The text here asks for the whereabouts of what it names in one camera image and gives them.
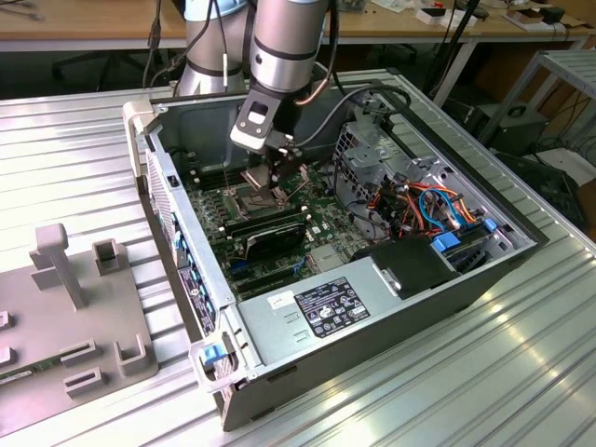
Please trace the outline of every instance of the wooden desk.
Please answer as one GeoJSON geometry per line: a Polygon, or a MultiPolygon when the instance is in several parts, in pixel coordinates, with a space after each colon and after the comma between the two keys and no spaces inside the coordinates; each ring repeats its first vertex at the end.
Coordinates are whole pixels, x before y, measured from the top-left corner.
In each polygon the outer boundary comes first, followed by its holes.
{"type": "MultiPolygon", "coordinates": [[[[0,12],[0,51],[147,48],[156,13],[155,0],[33,1],[44,21],[0,12]]],[[[186,46],[184,19],[170,0],[162,2],[161,34],[161,47],[186,46]]]]}
{"type": "MultiPolygon", "coordinates": [[[[569,36],[565,32],[553,34],[552,30],[528,33],[517,27],[503,17],[504,9],[487,8],[490,17],[485,21],[478,21],[476,25],[464,31],[460,41],[467,42],[472,39],[481,39],[482,42],[500,41],[551,41],[551,40],[578,40],[590,35],[587,28],[570,30],[569,36]]],[[[340,35],[342,43],[378,43],[378,39],[385,39],[390,43],[419,43],[421,38],[429,42],[442,40],[445,28],[441,25],[427,25],[415,17],[412,9],[406,9],[396,14],[374,3],[369,3],[362,14],[344,13],[341,16],[340,35]]]]}
{"type": "MultiPolygon", "coordinates": [[[[34,0],[44,21],[0,13],[1,51],[58,51],[147,48],[155,0],[34,0]]],[[[486,21],[465,31],[464,43],[435,97],[442,105],[481,42],[574,41],[582,48],[592,30],[525,32],[491,9],[486,21]]],[[[160,47],[185,47],[185,24],[170,0],[162,4],[160,47]]],[[[441,42],[445,28],[426,25],[410,9],[396,14],[369,3],[361,14],[342,13],[340,44],[416,44],[441,42]]]]}

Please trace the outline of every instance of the electronic equipment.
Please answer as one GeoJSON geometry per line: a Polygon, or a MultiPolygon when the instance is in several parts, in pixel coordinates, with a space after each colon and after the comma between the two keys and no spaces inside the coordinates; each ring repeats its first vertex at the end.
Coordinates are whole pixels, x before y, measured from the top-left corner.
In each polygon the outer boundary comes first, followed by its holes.
{"type": "MultiPolygon", "coordinates": [[[[475,106],[464,121],[464,128],[478,138],[499,104],[475,106]]],[[[536,142],[549,121],[533,107],[524,102],[515,102],[503,118],[493,136],[486,143],[499,152],[512,156],[524,156],[529,146],[536,142]]]]}
{"type": "Polygon", "coordinates": [[[274,189],[229,140],[245,95],[125,106],[146,118],[138,185],[224,430],[466,308],[546,242],[399,95],[353,98],[309,107],[294,139],[327,125],[274,189]]]}
{"type": "MultiPolygon", "coordinates": [[[[457,7],[457,9],[466,10],[468,3],[468,0],[455,0],[455,6],[457,7]]],[[[477,19],[486,20],[488,19],[490,14],[486,9],[478,5],[472,11],[472,15],[477,19]]]]}
{"type": "Polygon", "coordinates": [[[561,21],[565,10],[562,7],[541,7],[540,14],[542,14],[543,22],[552,25],[561,21]]]}
{"type": "Polygon", "coordinates": [[[366,6],[364,0],[338,0],[340,11],[344,12],[362,12],[366,6]]]}

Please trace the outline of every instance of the aluminum table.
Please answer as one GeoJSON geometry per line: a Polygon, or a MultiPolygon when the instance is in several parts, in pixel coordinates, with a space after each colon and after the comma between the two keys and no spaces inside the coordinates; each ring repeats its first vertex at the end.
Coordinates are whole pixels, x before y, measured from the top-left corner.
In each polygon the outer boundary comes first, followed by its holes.
{"type": "MultiPolygon", "coordinates": [[[[386,71],[345,81],[390,80],[386,71]]],[[[156,376],[0,440],[23,445],[593,445],[596,247],[400,78],[412,108],[549,237],[472,307],[284,407],[223,433],[196,385],[188,338],[133,185],[120,110],[169,90],[0,102],[0,266],[60,221],[69,252],[114,237],[129,249],[156,376]]],[[[395,133],[425,142],[398,117],[395,133]]]]}

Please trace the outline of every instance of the power supply label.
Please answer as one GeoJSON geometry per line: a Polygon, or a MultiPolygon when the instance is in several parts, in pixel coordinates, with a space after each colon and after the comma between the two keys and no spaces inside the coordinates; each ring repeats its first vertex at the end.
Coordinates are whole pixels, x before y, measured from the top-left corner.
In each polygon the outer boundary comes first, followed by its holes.
{"type": "Polygon", "coordinates": [[[371,315],[345,277],[295,295],[294,299],[318,338],[371,315]]]}

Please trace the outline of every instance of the metal shelf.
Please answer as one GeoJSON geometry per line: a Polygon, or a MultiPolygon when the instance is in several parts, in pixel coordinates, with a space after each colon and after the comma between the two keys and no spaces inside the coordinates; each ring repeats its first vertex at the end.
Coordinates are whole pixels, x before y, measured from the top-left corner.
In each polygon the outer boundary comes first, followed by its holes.
{"type": "MultiPolygon", "coordinates": [[[[596,51],[538,51],[482,131],[478,138],[479,142],[486,144],[491,140],[505,114],[540,68],[546,68],[551,75],[530,101],[533,107],[542,102],[557,79],[567,82],[592,99],[596,98],[596,51]]],[[[575,142],[595,125],[596,115],[573,137],[572,145],[575,145],[575,142]]]]}

